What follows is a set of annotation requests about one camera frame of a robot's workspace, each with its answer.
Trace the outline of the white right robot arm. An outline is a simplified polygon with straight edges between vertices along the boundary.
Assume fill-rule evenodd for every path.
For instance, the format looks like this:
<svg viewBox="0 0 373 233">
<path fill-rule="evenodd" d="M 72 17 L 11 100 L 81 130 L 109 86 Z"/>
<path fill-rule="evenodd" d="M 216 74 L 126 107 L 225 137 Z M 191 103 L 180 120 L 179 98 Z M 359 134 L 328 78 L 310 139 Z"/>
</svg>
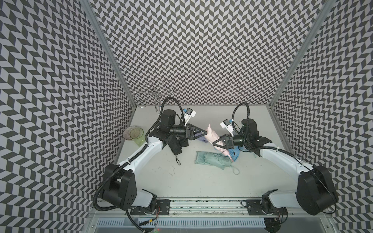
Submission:
<svg viewBox="0 0 373 233">
<path fill-rule="evenodd" d="M 213 146 L 225 150 L 243 147 L 277 165 L 297 183 L 294 190 L 273 189 L 263 194 L 259 202 L 263 214 L 272 215 L 281 208 L 301 208 L 315 216 L 337 207 L 338 194 L 327 168 L 303 162 L 279 148 L 259 134 L 257 123 L 251 118 L 242 120 L 240 130 L 233 120 L 226 119 L 220 125 L 229 133 L 215 140 Z"/>
</svg>

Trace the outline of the mint green umbrella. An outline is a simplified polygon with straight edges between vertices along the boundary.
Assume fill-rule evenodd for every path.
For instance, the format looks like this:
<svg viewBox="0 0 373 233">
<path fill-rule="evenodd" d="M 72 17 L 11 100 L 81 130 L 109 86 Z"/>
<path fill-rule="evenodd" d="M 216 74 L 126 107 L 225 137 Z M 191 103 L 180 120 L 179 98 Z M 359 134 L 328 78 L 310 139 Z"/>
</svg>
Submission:
<svg viewBox="0 0 373 233">
<path fill-rule="evenodd" d="M 234 175 L 240 174 L 240 170 L 233 166 L 233 162 L 230 158 L 222 153 L 197 151 L 195 164 L 214 166 L 222 170 L 225 168 L 231 168 Z"/>
</svg>

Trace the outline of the blue umbrella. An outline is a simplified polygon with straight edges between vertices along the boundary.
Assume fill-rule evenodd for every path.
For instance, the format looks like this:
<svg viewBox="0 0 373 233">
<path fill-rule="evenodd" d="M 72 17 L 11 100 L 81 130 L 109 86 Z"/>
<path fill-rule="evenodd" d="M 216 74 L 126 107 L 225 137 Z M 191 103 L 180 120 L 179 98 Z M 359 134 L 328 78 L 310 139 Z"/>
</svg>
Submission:
<svg viewBox="0 0 373 233">
<path fill-rule="evenodd" d="M 229 149 L 228 152 L 229 152 L 230 160 L 232 162 L 235 162 L 238 159 L 241 150 L 239 149 L 239 147 L 234 147 L 233 149 Z"/>
</svg>

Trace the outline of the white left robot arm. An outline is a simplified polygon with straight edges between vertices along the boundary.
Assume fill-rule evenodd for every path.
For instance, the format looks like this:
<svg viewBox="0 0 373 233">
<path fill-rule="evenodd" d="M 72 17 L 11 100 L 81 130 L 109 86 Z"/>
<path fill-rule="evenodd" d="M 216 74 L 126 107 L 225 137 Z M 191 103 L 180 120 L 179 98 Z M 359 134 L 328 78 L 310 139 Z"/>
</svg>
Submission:
<svg viewBox="0 0 373 233">
<path fill-rule="evenodd" d="M 105 168 L 103 182 L 93 196 L 93 207 L 97 211 L 116 208 L 127 211 L 140 208 L 152 214 L 156 211 L 157 196 L 145 189 L 138 189 L 136 174 L 166 146 L 174 155 L 179 155 L 188 142 L 207 135 L 207 131 L 188 123 L 181 112 L 179 124 L 175 123 L 177 113 L 168 109 L 163 111 L 147 132 L 145 143 L 131 156 L 119 164 Z"/>
</svg>

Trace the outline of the pink ribbed glass bowl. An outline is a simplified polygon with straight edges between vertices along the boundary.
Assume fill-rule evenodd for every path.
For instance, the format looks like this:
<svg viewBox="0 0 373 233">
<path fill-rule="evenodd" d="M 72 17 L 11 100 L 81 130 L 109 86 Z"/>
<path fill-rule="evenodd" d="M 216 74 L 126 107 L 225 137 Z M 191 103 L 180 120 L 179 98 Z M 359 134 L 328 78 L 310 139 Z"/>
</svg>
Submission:
<svg viewBox="0 0 373 233">
<path fill-rule="evenodd" d="M 132 132 L 134 129 L 136 129 L 136 128 L 137 128 L 137 126 L 129 126 L 128 128 L 126 128 L 126 129 L 124 130 L 124 132 L 123 132 L 123 138 L 124 138 L 125 140 L 132 140 L 130 134 L 131 134 L 131 132 Z"/>
</svg>

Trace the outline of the aluminium corner post right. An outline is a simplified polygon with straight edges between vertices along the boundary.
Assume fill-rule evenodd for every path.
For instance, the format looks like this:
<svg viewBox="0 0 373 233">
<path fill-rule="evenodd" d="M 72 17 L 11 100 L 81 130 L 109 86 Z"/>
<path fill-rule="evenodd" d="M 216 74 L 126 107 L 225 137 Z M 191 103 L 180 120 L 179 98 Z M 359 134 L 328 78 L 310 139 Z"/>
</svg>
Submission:
<svg viewBox="0 0 373 233">
<path fill-rule="evenodd" d="M 325 1 L 324 5 L 322 6 L 319 14 L 317 15 L 314 23 L 310 27 L 308 34 L 306 35 L 304 41 L 302 42 L 297 54 L 295 55 L 293 61 L 291 62 L 289 69 L 284 75 L 282 82 L 280 83 L 278 89 L 276 90 L 273 98 L 269 102 L 269 107 L 271 109 L 274 108 L 277 101 L 281 97 L 282 93 L 284 92 L 286 86 L 288 85 L 289 81 L 291 80 L 293 74 L 297 70 L 298 66 L 300 65 L 303 57 L 305 56 L 306 52 L 308 51 L 309 47 L 311 46 L 313 40 L 317 36 L 318 31 L 320 30 L 322 24 L 324 23 L 325 19 L 327 18 L 328 14 L 331 12 L 334 4 L 337 1 Z"/>
</svg>

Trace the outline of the aluminium corner post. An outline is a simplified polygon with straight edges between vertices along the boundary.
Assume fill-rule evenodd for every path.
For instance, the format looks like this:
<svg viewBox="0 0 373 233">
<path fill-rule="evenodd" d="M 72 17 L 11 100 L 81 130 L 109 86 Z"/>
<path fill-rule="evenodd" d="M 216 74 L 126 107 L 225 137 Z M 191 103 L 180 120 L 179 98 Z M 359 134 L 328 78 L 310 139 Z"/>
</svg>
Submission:
<svg viewBox="0 0 373 233">
<path fill-rule="evenodd" d="M 111 66 L 112 66 L 112 68 L 113 68 L 113 70 L 114 70 L 114 72 L 115 72 L 123 90 L 124 90 L 124 93 L 127 95 L 131 106 L 136 109 L 137 104 L 136 104 L 136 102 L 135 102 L 135 100 L 134 100 L 134 98 L 131 94 L 131 91 L 130 91 L 127 83 L 126 83 L 125 77 L 124 77 L 124 75 L 123 75 L 123 73 L 122 73 L 122 71 L 119 67 L 119 64 L 118 64 L 116 58 L 114 57 L 114 53 L 113 53 L 113 51 L 112 51 L 112 49 L 111 49 L 111 47 L 108 43 L 107 38 L 105 37 L 104 31 L 102 30 L 102 28 L 99 24 L 99 20 L 95 15 L 95 12 L 94 12 L 94 10 L 91 6 L 91 2 L 86 1 L 86 0 L 82 0 L 82 1 L 80 1 L 80 4 L 82 6 L 83 11 L 86 14 L 87 20 L 90 22 L 98 40 L 99 40 L 99 42 L 102 46 L 102 49 L 105 52 Z"/>
<path fill-rule="evenodd" d="M 319 14 L 317 15 L 314 23 L 310 27 L 308 34 L 306 35 L 304 41 L 302 42 L 297 54 L 295 55 L 293 61 L 291 62 L 289 69 L 284 75 L 282 82 L 280 83 L 278 89 L 276 90 L 273 98 L 269 102 L 269 107 L 271 109 L 274 108 L 277 101 L 281 97 L 282 93 L 284 92 L 286 86 L 288 85 L 289 81 L 291 80 L 293 74 L 297 70 L 298 66 L 300 65 L 303 57 L 305 56 L 306 52 L 308 51 L 309 47 L 311 46 L 313 40 L 317 36 L 318 31 L 320 30 L 322 24 L 324 23 L 325 19 L 327 18 L 328 14 L 331 12 L 334 4 L 337 1 L 325 1 L 324 5 L 322 6 Z"/>
</svg>

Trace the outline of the green glass cup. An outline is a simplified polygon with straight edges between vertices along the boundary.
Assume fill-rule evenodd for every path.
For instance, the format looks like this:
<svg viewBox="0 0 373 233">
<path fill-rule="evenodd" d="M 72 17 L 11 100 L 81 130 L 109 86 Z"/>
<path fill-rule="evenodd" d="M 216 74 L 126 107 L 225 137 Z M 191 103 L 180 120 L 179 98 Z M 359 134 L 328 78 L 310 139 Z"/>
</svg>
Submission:
<svg viewBox="0 0 373 233">
<path fill-rule="evenodd" d="M 142 128 L 134 128 L 130 132 L 130 138 L 134 141 L 139 147 L 145 143 L 145 135 Z"/>
</svg>

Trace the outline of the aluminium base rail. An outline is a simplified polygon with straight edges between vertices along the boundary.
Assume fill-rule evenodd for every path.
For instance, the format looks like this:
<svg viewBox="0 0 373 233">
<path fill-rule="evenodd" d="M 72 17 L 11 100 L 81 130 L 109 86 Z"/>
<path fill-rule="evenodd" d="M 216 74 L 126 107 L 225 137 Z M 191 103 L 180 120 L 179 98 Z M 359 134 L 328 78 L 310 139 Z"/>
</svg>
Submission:
<svg viewBox="0 0 373 233">
<path fill-rule="evenodd" d="M 153 233 L 337 233 L 334 219 L 298 208 L 265 214 L 258 198 L 162 198 L 152 214 L 130 209 L 132 220 Z"/>
</svg>

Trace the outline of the aluminium corner post left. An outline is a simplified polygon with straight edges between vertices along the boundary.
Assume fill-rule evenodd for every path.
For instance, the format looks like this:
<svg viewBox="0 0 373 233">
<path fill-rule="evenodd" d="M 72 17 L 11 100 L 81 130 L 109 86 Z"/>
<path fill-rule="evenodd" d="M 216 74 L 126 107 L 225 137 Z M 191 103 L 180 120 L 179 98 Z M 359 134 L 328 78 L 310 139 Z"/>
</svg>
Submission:
<svg viewBox="0 0 373 233">
<path fill-rule="evenodd" d="M 115 72 L 123 90 L 124 90 L 124 93 L 127 95 L 131 106 L 136 109 L 137 104 L 136 104 L 136 102 L 135 102 L 135 100 L 134 100 L 134 98 L 131 94 L 131 91 L 130 91 L 127 83 L 126 83 L 125 77 L 124 77 L 124 75 L 123 75 L 123 73 L 122 73 L 122 71 L 119 67 L 119 64 L 118 64 L 116 58 L 114 57 L 114 53 L 113 53 L 113 51 L 112 51 L 112 49 L 111 49 L 111 47 L 108 43 L 107 38 L 105 37 L 104 31 L 102 30 L 102 28 L 99 24 L 99 20 L 95 15 L 95 12 L 94 12 L 94 10 L 91 6 L 91 2 L 86 1 L 86 0 L 82 0 L 82 1 L 80 1 L 80 4 L 82 6 L 83 11 L 86 14 L 87 20 L 90 22 L 98 40 L 99 40 L 99 42 L 102 46 L 102 49 L 105 52 L 111 66 L 112 66 L 112 68 L 113 68 L 113 70 L 114 70 L 114 72 Z"/>
</svg>

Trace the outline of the black folded umbrella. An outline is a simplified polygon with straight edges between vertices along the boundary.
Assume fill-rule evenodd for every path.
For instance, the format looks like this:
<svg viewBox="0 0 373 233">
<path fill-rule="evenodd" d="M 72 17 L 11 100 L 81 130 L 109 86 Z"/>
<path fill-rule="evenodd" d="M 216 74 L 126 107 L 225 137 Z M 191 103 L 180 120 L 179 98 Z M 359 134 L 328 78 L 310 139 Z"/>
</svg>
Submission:
<svg viewBox="0 0 373 233">
<path fill-rule="evenodd" d="M 170 136 L 168 139 L 168 146 L 170 147 L 172 153 L 175 155 L 177 164 L 180 166 L 181 162 L 178 159 L 178 155 L 182 153 L 183 147 L 188 147 L 188 140 L 184 137 Z"/>
</svg>

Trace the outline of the pink umbrella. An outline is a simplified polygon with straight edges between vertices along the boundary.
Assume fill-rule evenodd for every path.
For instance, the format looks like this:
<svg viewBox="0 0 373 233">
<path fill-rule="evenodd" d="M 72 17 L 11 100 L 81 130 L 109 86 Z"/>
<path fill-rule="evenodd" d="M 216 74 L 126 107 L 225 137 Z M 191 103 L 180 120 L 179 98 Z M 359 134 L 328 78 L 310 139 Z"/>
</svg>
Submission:
<svg viewBox="0 0 373 233">
<path fill-rule="evenodd" d="M 211 124 L 208 125 L 208 127 L 206 129 L 206 132 L 207 132 L 207 134 L 205 135 L 206 140 L 211 145 L 213 145 L 213 147 L 216 150 L 223 153 L 223 155 L 227 156 L 230 159 L 230 161 L 233 162 L 234 160 L 233 160 L 232 156 L 230 155 L 229 150 L 223 148 L 224 144 L 221 141 L 219 141 L 220 137 L 217 135 L 217 133 L 214 130 L 212 130 Z"/>
</svg>

